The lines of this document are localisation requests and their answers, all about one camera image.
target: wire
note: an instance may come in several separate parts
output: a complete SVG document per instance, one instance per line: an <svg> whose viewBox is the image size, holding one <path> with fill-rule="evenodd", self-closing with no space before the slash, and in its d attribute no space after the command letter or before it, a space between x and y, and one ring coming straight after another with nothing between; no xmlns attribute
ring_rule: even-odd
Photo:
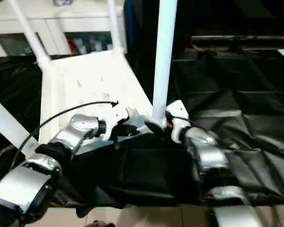
<svg viewBox="0 0 284 227"><path fill-rule="evenodd" d="M18 157L18 155L20 154L21 150L23 149L23 147L25 146L25 144L29 141L29 139L33 136L35 136L36 134L38 134L39 130L45 126L47 123L49 123L51 120L53 120L54 118L56 117L59 117L60 115L62 114L65 114L69 111L72 111L72 110L76 110L76 109L79 109L79 108L82 108L82 107L85 107L85 106L88 106L88 105L94 105L94 104L111 104L113 107L116 106L118 104L118 102L110 102L110 101L100 101L100 102L91 102L91 103L86 103L86 104L81 104L81 105L78 105L78 106L75 106L73 108L70 108L70 109L67 109L67 110L64 110L64 111L61 111L59 113L57 113L56 115L50 117L49 119L47 119L46 121L44 121L42 124L40 124L37 128L35 128L33 130L33 132L31 134L29 134L28 137L26 137L26 139L23 141L23 143L20 145L20 147L18 148L18 150L16 151L15 155L14 155L14 158L13 158L13 161L10 165L10 170L12 170L12 168L14 167L14 164L16 162L16 159Z"/></svg>
<svg viewBox="0 0 284 227"><path fill-rule="evenodd" d="M190 120L188 118L174 116L169 111L165 111L165 116L166 116L167 119L178 118L178 119L181 119L183 121L187 121L187 122L191 123L193 126L198 127L198 125L194 121L192 121L192 120Z"/></svg>
<svg viewBox="0 0 284 227"><path fill-rule="evenodd" d="M170 112L167 112L167 113L169 113L172 118L178 118L178 119L181 119L181 120L183 120L183 121L187 121L187 122L191 123L192 126L197 127L197 128L199 128L199 129L202 129L203 131L205 131L206 133L208 133L208 134L210 134L210 135L213 134L210 130L208 130L208 129L206 129L206 128L200 126L200 125L198 125L196 122L194 122L194 121L192 121L192 120L190 120L190 119L188 119L188 118L173 116Z"/></svg>

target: white metal pole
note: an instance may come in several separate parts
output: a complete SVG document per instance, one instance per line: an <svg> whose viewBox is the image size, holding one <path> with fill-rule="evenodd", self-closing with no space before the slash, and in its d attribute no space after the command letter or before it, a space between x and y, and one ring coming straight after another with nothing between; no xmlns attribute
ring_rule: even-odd
<svg viewBox="0 0 284 227"><path fill-rule="evenodd" d="M16 148L19 148L28 131L1 105L0 103L0 133L7 138ZM23 147L22 153L30 157L38 146L37 140L33 137Z"/></svg>
<svg viewBox="0 0 284 227"><path fill-rule="evenodd" d="M27 38L30 46L32 47L35 56L37 58L37 61L39 63L40 68L44 68L49 62L50 58L46 54L43 46L41 45L37 35L33 31L32 27L30 26L28 20L24 16L17 0L9 0L9 3L11 7L13 8L16 16L18 17L18 21L20 22L23 30L24 30L24 35Z"/></svg>
<svg viewBox="0 0 284 227"><path fill-rule="evenodd" d="M118 17L115 9L115 0L108 0L108 11L109 11L109 20L110 20L110 30L113 41L113 47L116 51L122 51L119 26L118 26Z"/></svg>
<svg viewBox="0 0 284 227"><path fill-rule="evenodd" d="M160 126L165 124L176 13L177 0L160 0L152 113L153 120Z"/></svg>

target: red object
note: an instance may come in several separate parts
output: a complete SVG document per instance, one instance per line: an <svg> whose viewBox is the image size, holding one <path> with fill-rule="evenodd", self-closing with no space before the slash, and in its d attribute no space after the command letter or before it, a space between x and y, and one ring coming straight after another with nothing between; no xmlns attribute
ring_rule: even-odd
<svg viewBox="0 0 284 227"><path fill-rule="evenodd" d="M70 46L71 53L77 54L78 50L77 50L75 44L72 42L71 38L69 36L66 36L66 39L67 39L67 42L68 42L68 46Z"/></svg>

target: floor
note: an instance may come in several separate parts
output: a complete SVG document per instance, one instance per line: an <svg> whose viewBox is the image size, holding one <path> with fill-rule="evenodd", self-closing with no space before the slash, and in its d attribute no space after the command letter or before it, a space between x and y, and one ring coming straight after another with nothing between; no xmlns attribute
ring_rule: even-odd
<svg viewBox="0 0 284 227"><path fill-rule="evenodd" d="M114 223L116 227L207 227L205 207L130 207L95 208L85 218L78 218L75 209L50 208L38 222L28 227L84 227L95 220ZM272 218L270 207L257 207L256 213L264 227L284 227L284 205L277 206L278 218Z"/></svg>

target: black tarp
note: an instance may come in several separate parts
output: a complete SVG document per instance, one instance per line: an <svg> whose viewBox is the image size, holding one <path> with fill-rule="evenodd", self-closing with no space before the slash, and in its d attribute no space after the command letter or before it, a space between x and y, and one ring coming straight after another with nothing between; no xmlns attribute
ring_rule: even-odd
<svg viewBox="0 0 284 227"><path fill-rule="evenodd" d="M133 70L152 100L154 57ZM41 71L33 58L0 63L0 101L29 131L39 124ZM199 52L177 56L168 102L214 131L252 204L284 203L284 57L277 51ZM1 142L1 148L8 143ZM13 149L1 152L0 177ZM54 206L201 204L184 147L146 134L76 156L64 170Z"/></svg>
<svg viewBox="0 0 284 227"><path fill-rule="evenodd" d="M128 50L155 53L159 0L131 0L132 17L125 26L129 41L129 20L133 23L133 46ZM284 36L284 0L179 0L173 52L183 52L192 45L190 38L199 35L280 35Z"/></svg>

